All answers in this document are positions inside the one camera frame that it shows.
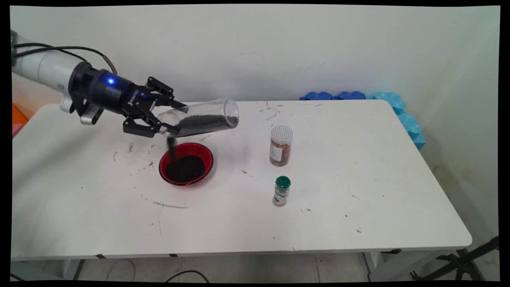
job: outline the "scattered black seed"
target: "scattered black seed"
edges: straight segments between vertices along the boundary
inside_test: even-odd
[[[185,156],[166,167],[166,176],[171,181],[188,182],[199,178],[206,171],[201,158],[198,156]]]

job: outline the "black cable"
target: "black cable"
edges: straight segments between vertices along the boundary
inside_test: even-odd
[[[172,280],[172,279],[176,278],[177,276],[179,276],[179,275],[181,275],[181,274],[184,274],[184,273],[196,273],[196,274],[198,274],[198,275],[202,276],[202,278],[203,278],[203,279],[204,279],[207,283],[209,283],[209,280],[207,280],[207,278],[206,278],[206,277],[205,277],[202,273],[200,273],[200,272],[198,272],[198,271],[195,271],[195,270],[188,270],[188,271],[182,271],[182,272],[180,272],[180,273],[177,273],[177,274],[173,275],[172,277],[170,277],[170,279],[166,280],[166,281],[165,281],[165,283],[168,283],[168,281],[170,281],[170,280]]]
[[[19,278],[18,276],[11,273],[11,277],[18,280],[18,281],[24,281],[23,279]]]
[[[133,280],[135,280],[135,276],[136,276],[136,268],[135,268],[135,265],[133,264],[133,262],[131,262],[131,260],[129,259],[121,259],[121,260],[117,260],[115,263],[113,263],[113,265],[110,267],[110,270],[108,271],[108,274],[106,275],[106,281],[108,281],[108,277],[110,277],[110,273],[112,272],[113,270],[113,267],[115,266],[115,264],[119,263],[120,261],[123,261],[123,260],[126,260],[127,262],[129,262],[131,264],[131,266],[133,266],[133,278],[131,279],[131,282],[133,282]]]
[[[53,47],[51,45],[48,45],[48,44],[43,44],[43,43],[23,43],[23,44],[16,44],[14,45],[15,48],[21,48],[21,47],[31,47],[31,46],[41,46],[41,47]],[[66,51],[66,50],[59,50],[63,53],[66,53],[68,55],[71,55],[71,56],[75,56],[77,57],[78,59],[82,60],[82,61],[85,61],[85,62],[88,62],[87,60],[85,60],[84,58],[76,55],[75,53],[71,53],[69,51]]]
[[[110,66],[110,69],[112,69],[112,73],[115,74],[115,75],[117,74],[117,69],[115,69],[115,66],[110,61],[110,59],[108,59],[108,57],[105,54],[99,52],[98,50],[95,50],[95,49],[92,49],[92,48],[88,48],[88,47],[82,47],[82,46],[57,46],[57,47],[49,46],[49,47],[37,48],[37,49],[28,50],[28,51],[25,51],[25,52],[21,52],[21,53],[15,54],[14,58],[18,58],[18,57],[22,57],[22,56],[38,53],[38,52],[45,52],[45,51],[51,51],[51,50],[58,50],[58,51],[60,51],[60,50],[66,50],[66,49],[87,50],[87,51],[91,51],[91,52],[94,52],[96,54],[99,54],[106,61],[108,66]]]

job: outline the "blue foam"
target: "blue foam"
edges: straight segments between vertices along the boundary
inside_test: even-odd
[[[404,126],[405,130],[407,131],[411,139],[416,139],[420,135],[423,128],[416,123],[415,117],[406,113],[405,111],[403,111],[400,115],[397,115],[397,117]]]
[[[405,103],[400,99],[400,96],[394,92],[376,92],[368,96],[368,99],[385,100],[386,102],[390,103],[396,114],[401,114],[404,112]]]
[[[362,92],[354,91],[354,92],[346,92],[343,91],[338,94],[338,100],[365,100],[365,94]]]
[[[327,92],[320,92],[320,93],[309,92],[304,97],[299,97],[299,100],[300,101],[331,100],[332,97],[333,96]]]
[[[418,150],[421,150],[421,148],[425,145],[426,141],[423,138],[421,134],[419,134],[415,139],[413,139],[413,142],[415,143],[415,146]]]

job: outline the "red bowl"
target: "red bowl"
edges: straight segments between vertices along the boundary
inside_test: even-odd
[[[160,160],[160,175],[161,177],[168,183],[175,185],[189,185],[193,184],[202,178],[206,177],[206,175],[211,171],[213,167],[213,153],[204,145],[195,142],[186,142],[180,145],[175,146],[175,158],[180,159],[185,156],[198,156],[202,159],[203,164],[206,166],[206,171],[197,179],[188,181],[188,182],[176,182],[168,179],[166,176],[166,167],[170,164],[170,151],[167,151]]]

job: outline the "metal lid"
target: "metal lid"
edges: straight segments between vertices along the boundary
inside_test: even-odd
[[[290,186],[290,179],[286,176],[279,176],[276,179],[276,185],[280,189],[288,189]]]
[[[287,126],[276,126],[271,130],[271,140],[279,145],[289,144],[292,135],[292,130]]]

